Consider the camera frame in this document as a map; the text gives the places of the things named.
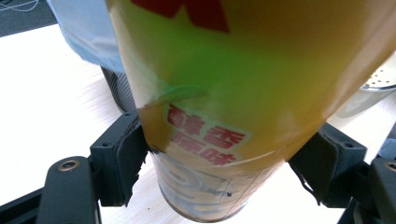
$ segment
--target white cloth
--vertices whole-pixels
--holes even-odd
[[[47,0],[70,48],[83,60],[124,72],[104,0]]]

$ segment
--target bolt hole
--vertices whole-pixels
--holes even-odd
[[[73,167],[73,166],[75,166],[76,165],[76,162],[75,161],[67,161],[66,163],[64,163],[63,165],[62,165],[62,167],[63,168],[70,168],[70,167]]]
[[[388,168],[389,168],[390,170],[396,172],[396,163],[394,163],[394,162],[389,162],[389,163],[387,164],[387,166],[388,166]]]
[[[110,147],[111,146],[111,142],[104,142],[102,144],[102,147]]]
[[[353,144],[350,144],[350,143],[344,143],[344,146],[346,146],[346,147],[353,147]]]
[[[58,166],[60,171],[69,171],[79,166],[79,161],[66,161]]]

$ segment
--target yellow can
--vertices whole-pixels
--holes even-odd
[[[239,211],[396,49],[394,0],[107,6],[163,196],[196,221]]]

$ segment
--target black metal mount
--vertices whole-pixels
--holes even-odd
[[[93,143],[89,158],[54,163],[43,189],[0,206],[0,223],[101,223],[98,201],[127,205],[148,151],[137,114],[125,113]],[[346,208],[339,224],[395,223],[396,162],[369,165],[365,152],[325,124],[289,165],[318,203]]]
[[[102,223],[102,206],[127,205],[149,147],[135,111],[120,116],[91,146],[48,170],[43,189],[0,206],[0,223]]]
[[[396,160],[376,158],[368,165],[365,153],[366,147],[325,124],[289,165],[318,204],[346,208],[339,224],[396,223]]]

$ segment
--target can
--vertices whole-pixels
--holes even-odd
[[[107,7],[163,197],[201,222],[241,210],[396,49],[390,0]]]

